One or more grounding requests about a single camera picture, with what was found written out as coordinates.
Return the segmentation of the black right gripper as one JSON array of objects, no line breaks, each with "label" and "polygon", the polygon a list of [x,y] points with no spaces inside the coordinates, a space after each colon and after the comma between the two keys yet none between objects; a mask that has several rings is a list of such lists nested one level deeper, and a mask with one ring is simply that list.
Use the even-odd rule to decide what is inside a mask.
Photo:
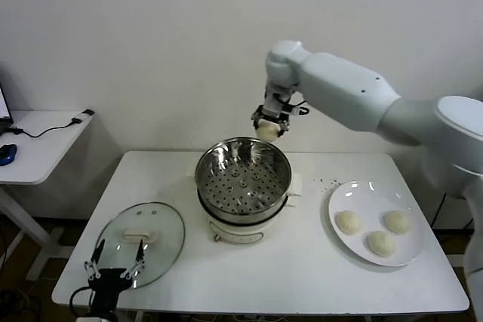
[{"label": "black right gripper", "polygon": [[257,130],[260,121],[266,119],[268,121],[275,120],[278,124],[278,137],[282,137],[290,128],[290,120],[288,116],[291,113],[290,94],[279,94],[273,90],[266,90],[262,109],[256,109],[251,116],[253,127]]}]

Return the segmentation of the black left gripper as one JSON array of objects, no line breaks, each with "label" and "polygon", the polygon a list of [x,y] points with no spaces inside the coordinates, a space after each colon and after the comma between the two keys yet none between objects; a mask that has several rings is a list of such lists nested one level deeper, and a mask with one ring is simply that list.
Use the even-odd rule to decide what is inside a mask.
[{"label": "black left gripper", "polygon": [[117,307],[121,292],[131,287],[131,279],[144,269],[144,242],[143,239],[137,248],[134,264],[126,268],[102,268],[99,270],[97,263],[103,252],[105,239],[95,247],[91,258],[84,263],[88,274],[88,285],[94,291],[94,299],[91,305],[93,313],[114,312]]}]

